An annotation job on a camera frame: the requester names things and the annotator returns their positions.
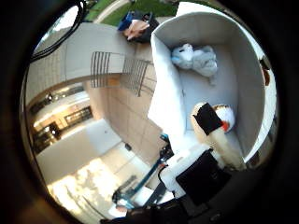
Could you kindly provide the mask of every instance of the orange object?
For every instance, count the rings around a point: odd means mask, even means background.
[[[222,126],[221,127],[226,132],[230,128],[230,123],[222,120]]]

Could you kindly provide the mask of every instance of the tiled floor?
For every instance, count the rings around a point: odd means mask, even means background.
[[[150,61],[139,97],[121,87],[91,89],[85,83],[85,88],[93,102],[94,115],[104,117],[121,139],[132,147],[132,151],[146,164],[152,165],[165,142],[160,139],[162,130],[148,119],[156,86],[150,44],[138,44],[135,56]]]

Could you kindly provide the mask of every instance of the couch armrest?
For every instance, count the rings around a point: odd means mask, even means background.
[[[167,134],[182,135],[186,112],[178,70],[171,62],[170,50],[155,34],[151,36],[151,47],[157,85],[148,116]]]

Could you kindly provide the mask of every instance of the white couch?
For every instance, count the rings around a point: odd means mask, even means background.
[[[185,43],[210,45],[218,60],[215,87],[206,77],[175,67],[171,50]],[[261,129],[264,82],[249,39],[233,21],[217,14],[193,12],[162,23],[151,36],[157,85],[149,118],[169,135],[175,153],[198,145],[190,113],[199,102],[230,105],[236,116],[229,141],[245,157]]]

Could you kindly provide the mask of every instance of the grass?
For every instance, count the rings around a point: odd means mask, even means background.
[[[171,6],[169,4],[160,3],[159,0],[137,0],[134,4],[126,4],[116,9],[109,16],[104,18],[102,23],[117,26],[123,16],[130,10],[140,10],[143,12],[154,13],[155,17],[175,16],[178,6]]]
[[[97,2],[85,17],[85,21],[94,21],[97,16],[115,0],[100,0]]]

